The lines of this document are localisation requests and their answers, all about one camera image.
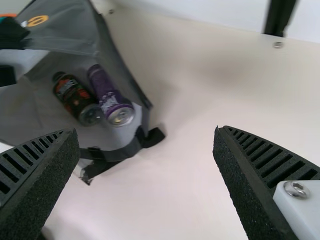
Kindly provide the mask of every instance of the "black pole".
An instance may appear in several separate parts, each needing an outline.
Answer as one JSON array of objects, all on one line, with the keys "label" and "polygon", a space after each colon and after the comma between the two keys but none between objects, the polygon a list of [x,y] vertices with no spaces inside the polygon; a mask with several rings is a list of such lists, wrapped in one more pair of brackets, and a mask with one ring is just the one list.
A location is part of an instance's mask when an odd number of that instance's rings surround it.
[{"label": "black pole", "polygon": [[270,0],[264,34],[285,37],[284,31],[296,6],[297,0]]}]

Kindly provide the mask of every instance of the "label on can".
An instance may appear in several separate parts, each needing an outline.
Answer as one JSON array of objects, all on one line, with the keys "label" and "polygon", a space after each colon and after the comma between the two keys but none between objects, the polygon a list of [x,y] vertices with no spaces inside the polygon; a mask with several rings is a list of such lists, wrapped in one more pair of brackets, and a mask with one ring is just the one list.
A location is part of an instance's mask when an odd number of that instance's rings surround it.
[{"label": "label on can", "polygon": [[97,103],[96,99],[71,74],[64,75],[56,82],[53,93],[76,119],[79,119],[85,107]]}]

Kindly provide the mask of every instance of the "yellow logo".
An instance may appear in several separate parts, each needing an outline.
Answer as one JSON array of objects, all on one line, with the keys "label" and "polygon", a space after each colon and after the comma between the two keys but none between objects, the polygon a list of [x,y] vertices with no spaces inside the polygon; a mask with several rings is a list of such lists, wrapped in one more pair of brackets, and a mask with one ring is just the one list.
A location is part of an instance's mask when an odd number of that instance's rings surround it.
[{"label": "yellow logo", "polygon": [[34,26],[37,26],[39,24],[44,23],[48,19],[49,19],[48,15],[35,16],[33,18],[30,18],[28,21],[22,22],[21,26],[24,28],[25,27],[34,27]]}]

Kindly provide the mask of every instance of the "can lid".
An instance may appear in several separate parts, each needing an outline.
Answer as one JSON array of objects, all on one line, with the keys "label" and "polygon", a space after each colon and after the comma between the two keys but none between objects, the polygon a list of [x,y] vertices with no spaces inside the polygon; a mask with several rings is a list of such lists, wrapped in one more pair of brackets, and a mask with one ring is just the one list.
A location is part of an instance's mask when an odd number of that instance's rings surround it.
[{"label": "can lid", "polygon": [[66,73],[64,71],[58,71],[56,72],[53,77],[52,77],[52,81],[56,82],[58,81],[59,78],[62,77],[62,75],[65,75]]}]

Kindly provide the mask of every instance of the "white table surface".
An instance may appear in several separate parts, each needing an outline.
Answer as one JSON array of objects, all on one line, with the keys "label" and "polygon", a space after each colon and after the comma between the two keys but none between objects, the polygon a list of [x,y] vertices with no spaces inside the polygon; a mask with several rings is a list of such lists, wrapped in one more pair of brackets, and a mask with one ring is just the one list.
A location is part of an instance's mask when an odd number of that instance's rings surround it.
[{"label": "white table surface", "polygon": [[125,8],[107,20],[167,138],[91,186],[72,175],[45,227],[55,240],[247,239],[213,158],[215,127],[320,166],[320,45]]}]

